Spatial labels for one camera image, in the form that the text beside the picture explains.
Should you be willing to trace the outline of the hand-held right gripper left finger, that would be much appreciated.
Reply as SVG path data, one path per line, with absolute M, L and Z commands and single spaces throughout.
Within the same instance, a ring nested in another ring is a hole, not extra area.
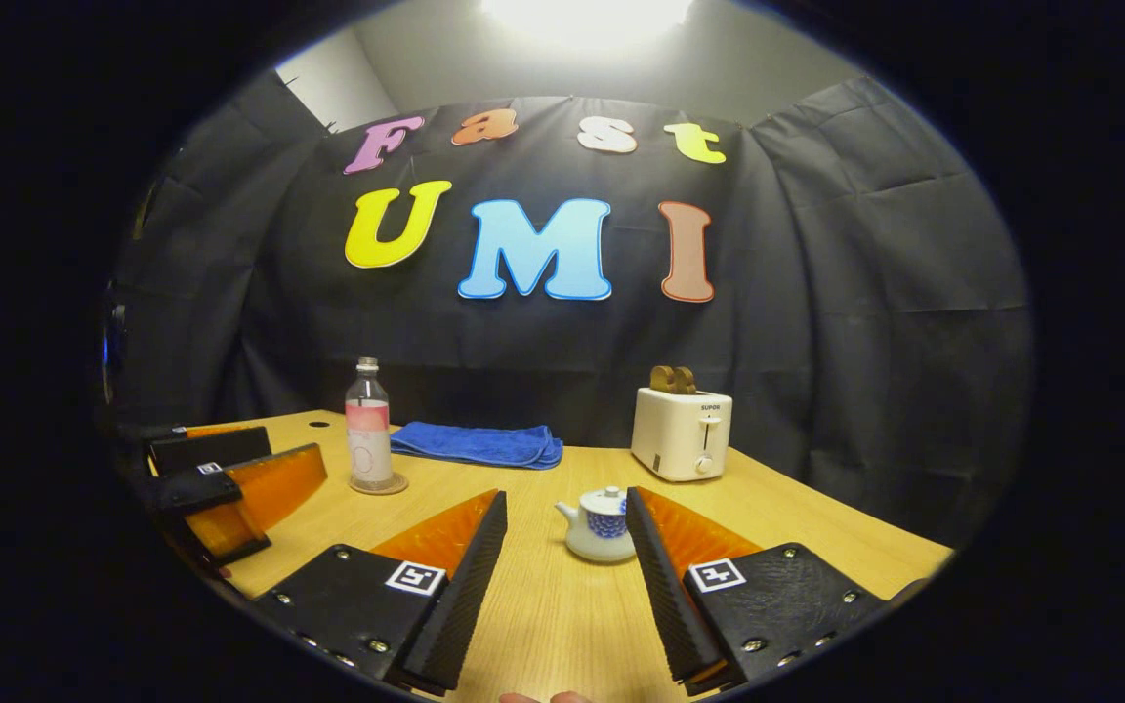
M 340 667 L 441 697 L 456 690 L 508 529 L 490 489 L 372 549 L 334 544 L 253 600 Z

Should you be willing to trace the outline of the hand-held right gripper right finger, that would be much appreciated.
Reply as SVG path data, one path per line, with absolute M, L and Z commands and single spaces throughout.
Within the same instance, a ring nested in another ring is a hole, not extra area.
M 794 672 L 888 609 L 807 546 L 762 548 L 644 486 L 626 521 L 670 677 L 692 697 Z

